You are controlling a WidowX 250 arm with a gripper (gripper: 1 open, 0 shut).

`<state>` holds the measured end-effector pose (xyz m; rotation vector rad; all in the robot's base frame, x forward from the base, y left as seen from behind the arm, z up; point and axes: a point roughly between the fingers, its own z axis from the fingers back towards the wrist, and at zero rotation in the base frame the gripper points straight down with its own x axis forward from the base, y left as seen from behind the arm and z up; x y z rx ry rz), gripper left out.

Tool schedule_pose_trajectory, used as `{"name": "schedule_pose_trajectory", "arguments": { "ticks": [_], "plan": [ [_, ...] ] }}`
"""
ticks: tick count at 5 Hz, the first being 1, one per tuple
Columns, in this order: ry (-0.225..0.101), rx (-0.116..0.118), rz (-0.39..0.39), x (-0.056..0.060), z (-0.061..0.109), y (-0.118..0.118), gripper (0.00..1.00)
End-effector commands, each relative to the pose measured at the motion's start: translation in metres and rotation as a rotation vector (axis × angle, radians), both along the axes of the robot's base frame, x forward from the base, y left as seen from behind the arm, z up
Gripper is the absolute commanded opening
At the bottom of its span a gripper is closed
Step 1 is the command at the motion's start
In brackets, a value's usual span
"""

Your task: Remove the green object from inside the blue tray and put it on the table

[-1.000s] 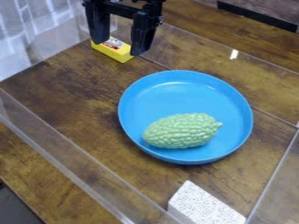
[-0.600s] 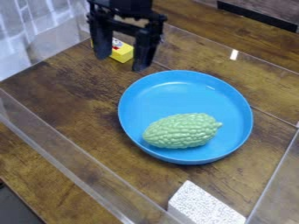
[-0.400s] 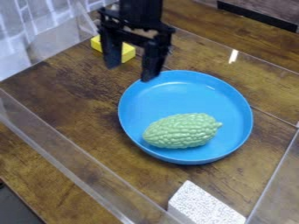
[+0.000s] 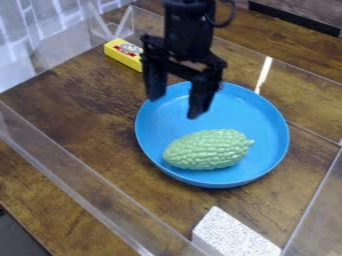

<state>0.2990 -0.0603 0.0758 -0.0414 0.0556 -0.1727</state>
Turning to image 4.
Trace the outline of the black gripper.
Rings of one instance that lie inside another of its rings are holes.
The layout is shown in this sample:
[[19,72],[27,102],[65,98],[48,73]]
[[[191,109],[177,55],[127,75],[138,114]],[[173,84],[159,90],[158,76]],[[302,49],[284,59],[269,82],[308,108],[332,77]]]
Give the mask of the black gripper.
[[227,62],[211,52],[214,29],[227,26],[215,21],[215,0],[163,0],[165,34],[143,34],[143,78],[146,94],[157,101],[166,94],[167,74],[191,80],[187,118],[209,111],[221,89]]

